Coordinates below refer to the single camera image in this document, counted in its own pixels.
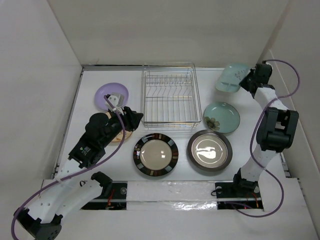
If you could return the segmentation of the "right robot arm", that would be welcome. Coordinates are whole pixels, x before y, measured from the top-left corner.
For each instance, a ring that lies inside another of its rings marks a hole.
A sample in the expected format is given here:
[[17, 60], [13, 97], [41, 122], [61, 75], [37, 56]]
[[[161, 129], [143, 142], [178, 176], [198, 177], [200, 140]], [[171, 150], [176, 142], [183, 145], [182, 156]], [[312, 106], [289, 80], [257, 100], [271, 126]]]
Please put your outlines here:
[[260, 175], [269, 162], [283, 150], [291, 147], [294, 141], [299, 113], [286, 107], [277, 96], [273, 85], [269, 84], [273, 67], [269, 60], [255, 65], [239, 83], [259, 104], [262, 112], [254, 127], [250, 143], [249, 160], [233, 177], [231, 191], [237, 197], [253, 192], [258, 187]]

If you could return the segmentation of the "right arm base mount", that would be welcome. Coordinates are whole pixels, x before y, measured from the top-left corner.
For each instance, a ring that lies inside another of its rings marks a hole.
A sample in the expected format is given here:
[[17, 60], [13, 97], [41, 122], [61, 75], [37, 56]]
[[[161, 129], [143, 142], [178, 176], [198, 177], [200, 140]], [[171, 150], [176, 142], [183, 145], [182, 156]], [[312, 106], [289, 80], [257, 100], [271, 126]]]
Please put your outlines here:
[[211, 195], [216, 197], [218, 210], [264, 208], [259, 186], [254, 190], [245, 188], [235, 190], [232, 181], [215, 182]]

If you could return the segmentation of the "teal rectangular plate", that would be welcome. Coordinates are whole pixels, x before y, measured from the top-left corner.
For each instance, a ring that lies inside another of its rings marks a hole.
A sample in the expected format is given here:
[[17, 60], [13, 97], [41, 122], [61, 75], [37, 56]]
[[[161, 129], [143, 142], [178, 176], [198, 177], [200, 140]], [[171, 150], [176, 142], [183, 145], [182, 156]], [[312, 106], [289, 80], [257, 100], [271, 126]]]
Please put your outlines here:
[[225, 93], [236, 93], [240, 89], [240, 82], [248, 75], [250, 69], [244, 63], [228, 64], [216, 81], [215, 88]]

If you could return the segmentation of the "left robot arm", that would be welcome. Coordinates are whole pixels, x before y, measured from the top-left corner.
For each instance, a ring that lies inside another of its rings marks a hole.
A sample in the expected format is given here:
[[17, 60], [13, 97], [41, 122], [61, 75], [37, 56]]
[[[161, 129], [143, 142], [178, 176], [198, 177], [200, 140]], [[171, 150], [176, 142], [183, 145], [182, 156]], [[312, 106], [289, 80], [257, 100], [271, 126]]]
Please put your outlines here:
[[111, 194], [112, 179], [95, 168], [112, 158], [105, 148], [119, 134], [133, 132], [143, 114], [123, 108], [111, 108], [109, 115], [93, 114], [85, 132], [70, 151], [55, 180], [29, 197], [14, 213], [11, 236], [17, 239], [15, 224], [19, 223], [36, 240], [54, 240], [62, 230], [67, 215], [76, 212], [90, 200], [107, 198]]

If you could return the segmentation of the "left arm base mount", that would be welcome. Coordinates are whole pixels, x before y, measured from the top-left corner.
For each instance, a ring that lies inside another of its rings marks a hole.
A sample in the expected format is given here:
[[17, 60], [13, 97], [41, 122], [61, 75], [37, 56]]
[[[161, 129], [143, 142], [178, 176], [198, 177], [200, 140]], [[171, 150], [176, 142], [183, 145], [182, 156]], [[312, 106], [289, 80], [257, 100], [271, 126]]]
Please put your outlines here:
[[86, 203], [82, 210], [119, 211], [127, 209], [128, 183], [116, 181], [112, 183], [111, 190], [102, 192], [100, 196]]

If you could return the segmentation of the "teal round flower plate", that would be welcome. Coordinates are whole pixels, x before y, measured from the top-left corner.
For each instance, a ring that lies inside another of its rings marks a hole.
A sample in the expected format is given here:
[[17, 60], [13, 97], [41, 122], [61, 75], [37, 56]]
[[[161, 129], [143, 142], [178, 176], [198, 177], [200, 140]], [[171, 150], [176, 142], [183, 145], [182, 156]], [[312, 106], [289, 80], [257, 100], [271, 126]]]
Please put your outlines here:
[[238, 111], [221, 101], [213, 102], [205, 108], [203, 120], [209, 129], [221, 134], [234, 132], [241, 121]]

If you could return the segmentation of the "tan plate under arm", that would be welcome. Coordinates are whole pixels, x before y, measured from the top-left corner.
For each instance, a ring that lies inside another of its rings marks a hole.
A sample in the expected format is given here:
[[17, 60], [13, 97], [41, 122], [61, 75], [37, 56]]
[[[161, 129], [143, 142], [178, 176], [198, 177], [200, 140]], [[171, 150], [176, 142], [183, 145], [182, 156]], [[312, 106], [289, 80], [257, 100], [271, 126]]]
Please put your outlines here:
[[[109, 112], [105, 113], [109, 119], [111, 119], [111, 114]], [[125, 136], [124, 139], [127, 140], [128, 138], [131, 137], [131, 135], [133, 134], [132, 131], [125, 131]], [[120, 143], [121, 140], [123, 139], [123, 130], [120, 131], [119, 134], [117, 134], [117, 136], [111, 141], [112, 143]]]

